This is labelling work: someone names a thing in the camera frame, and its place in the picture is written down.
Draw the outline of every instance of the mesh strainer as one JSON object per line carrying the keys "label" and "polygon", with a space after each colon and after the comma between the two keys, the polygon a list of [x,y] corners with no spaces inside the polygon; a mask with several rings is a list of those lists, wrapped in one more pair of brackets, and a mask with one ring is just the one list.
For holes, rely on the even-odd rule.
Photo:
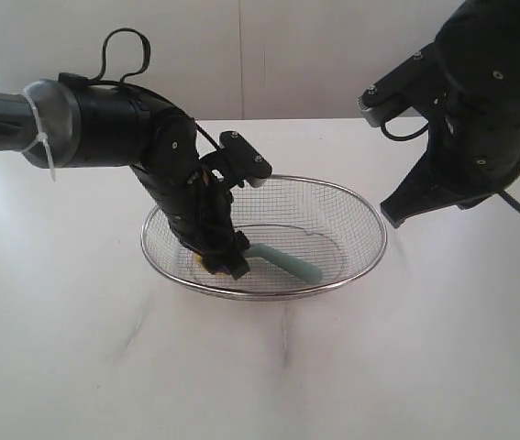
{"label": "mesh strainer", "polygon": [[325,181],[272,176],[259,189],[233,189],[232,219],[252,244],[263,243],[309,262],[323,272],[309,286],[260,258],[240,280],[211,275],[183,248],[159,208],[141,233],[146,259],[165,277],[221,298],[279,301],[338,288],[372,270],[386,249],[380,215],[359,195]]}

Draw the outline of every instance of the white wall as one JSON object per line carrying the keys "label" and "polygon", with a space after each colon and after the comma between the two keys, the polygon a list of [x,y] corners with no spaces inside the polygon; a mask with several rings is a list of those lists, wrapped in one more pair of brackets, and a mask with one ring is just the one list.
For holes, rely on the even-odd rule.
{"label": "white wall", "polygon": [[[106,35],[134,27],[151,40],[137,83],[193,116],[241,117],[238,0],[0,0],[0,91],[58,72],[94,76]],[[108,77],[140,65],[136,36],[116,36]]]}
{"label": "white wall", "polygon": [[[58,72],[92,76],[121,26],[146,33],[137,79],[207,118],[358,116],[370,83],[430,42],[460,0],[0,0],[0,91]],[[139,64],[111,47],[110,76]]]}
{"label": "white wall", "polygon": [[357,116],[356,99],[462,0],[241,0],[246,118]]}

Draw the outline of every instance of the zip tie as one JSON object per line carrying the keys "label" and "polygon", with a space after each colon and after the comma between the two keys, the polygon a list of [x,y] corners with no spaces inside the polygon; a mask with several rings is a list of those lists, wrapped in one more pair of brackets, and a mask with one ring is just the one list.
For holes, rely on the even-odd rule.
{"label": "zip tie", "polygon": [[28,95],[28,88],[23,89],[23,97],[28,101],[29,106],[31,107],[31,114],[36,121],[36,126],[38,128],[38,134],[35,139],[31,141],[29,145],[25,148],[21,149],[20,152],[25,153],[26,151],[30,151],[33,149],[38,142],[41,142],[46,149],[46,158],[48,159],[48,166],[50,167],[50,176],[53,182],[56,181],[56,167],[54,166],[54,158],[51,156],[51,147],[48,142],[48,134],[43,131],[43,126],[41,125],[41,118],[39,117],[38,108],[36,107],[33,100]]}

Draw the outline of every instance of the silver rim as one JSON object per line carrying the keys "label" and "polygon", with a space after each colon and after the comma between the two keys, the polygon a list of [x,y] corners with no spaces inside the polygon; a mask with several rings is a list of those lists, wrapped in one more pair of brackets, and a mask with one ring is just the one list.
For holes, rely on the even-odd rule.
{"label": "silver rim", "polygon": [[253,293],[248,291],[238,291],[237,289],[221,289],[217,287],[212,286],[205,286],[203,284],[198,284],[196,282],[192,282],[189,280],[184,280],[182,278],[176,277],[174,275],[171,275],[169,272],[165,271],[164,269],[160,268],[149,252],[146,250],[145,245],[145,235],[149,228],[149,223],[151,222],[151,219],[155,214],[158,213],[160,208],[158,206],[155,206],[148,214],[148,217],[146,219],[146,222],[144,223],[143,227],[141,228],[141,236],[140,236],[140,242],[141,242],[141,250],[143,251],[143,255],[145,256],[148,263],[151,265],[152,268],[154,268],[159,274],[163,275],[168,280],[174,281],[178,284],[181,284],[184,287],[187,287],[192,290],[196,290],[200,293],[211,295],[219,298],[227,298],[232,300],[244,300],[244,301],[289,301],[289,300],[295,300],[300,298],[307,298],[309,296],[315,296],[317,294],[323,293],[323,292],[330,292],[334,289],[338,289],[352,281],[357,280],[358,278],[363,277],[367,273],[369,273],[371,270],[373,270],[382,257],[384,256],[384,253],[386,252],[386,247],[388,245],[388,231],[386,230],[386,225],[382,220],[382,216],[376,211],[376,209],[362,196],[357,194],[356,192],[353,192],[352,190],[349,190],[343,186],[337,185],[335,183],[331,183],[329,181],[320,181],[317,179],[307,179],[305,177],[297,177],[297,176],[288,176],[285,174],[274,174],[270,177],[270,179],[275,180],[283,180],[283,181],[299,181],[299,182],[308,182],[313,183],[317,185],[322,186],[328,186],[330,188],[335,188],[339,191],[342,191],[343,193],[347,193],[351,195],[352,197],[355,197],[356,199],[360,200],[375,216],[378,226],[380,230],[382,231],[382,246],[380,248],[379,254],[376,256],[376,258],[371,262],[371,264],[362,270],[361,272],[348,277],[344,280],[340,280],[334,283],[330,283],[323,286],[315,286],[310,287],[306,289],[296,289],[296,290],[289,290],[284,291],[282,293],[274,293],[273,291],[255,291]]}

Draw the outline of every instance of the white table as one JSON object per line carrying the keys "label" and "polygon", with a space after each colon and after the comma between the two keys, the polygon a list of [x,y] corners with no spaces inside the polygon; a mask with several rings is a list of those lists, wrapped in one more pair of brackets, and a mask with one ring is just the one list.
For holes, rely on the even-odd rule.
{"label": "white table", "polygon": [[[376,205],[426,143],[363,120],[205,126]],[[53,184],[0,153],[0,438],[520,438],[520,215],[503,201],[389,229],[368,276],[288,303],[163,279],[138,241],[151,206],[129,170]]]}

